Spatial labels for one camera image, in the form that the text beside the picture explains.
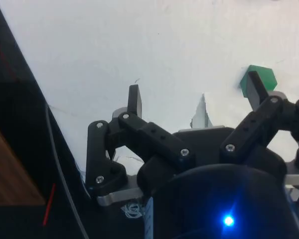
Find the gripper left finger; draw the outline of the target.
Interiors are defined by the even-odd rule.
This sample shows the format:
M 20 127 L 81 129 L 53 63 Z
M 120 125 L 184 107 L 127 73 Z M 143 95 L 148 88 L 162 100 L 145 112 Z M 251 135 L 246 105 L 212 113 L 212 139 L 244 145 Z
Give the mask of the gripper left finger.
M 150 194 L 174 175 L 195 166 L 190 146 L 153 122 L 142 119 L 138 85 L 129 87 L 127 109 L 110 122 L 95 121 L 88 126 L 86 188 L 91 194 L 109 194 L 127 185 L 125 166 L 113 160 L 115 150 L 125 146 L 144 164 L 137 184 Z

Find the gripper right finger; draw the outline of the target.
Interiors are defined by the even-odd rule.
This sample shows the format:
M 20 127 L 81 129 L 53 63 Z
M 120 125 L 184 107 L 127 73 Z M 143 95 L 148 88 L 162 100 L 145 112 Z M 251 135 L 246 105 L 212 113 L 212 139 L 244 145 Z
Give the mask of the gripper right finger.
M 256 71 L 248 73 L 246 90 L 253 110 L 221 144 L 222 163 L 244 162 L 256 146 L 267 147 L 279 130 L 289 131 L 299 144 L 299 100 L 269 95 Z M 299 169 L 299 148 L 294 164 Z

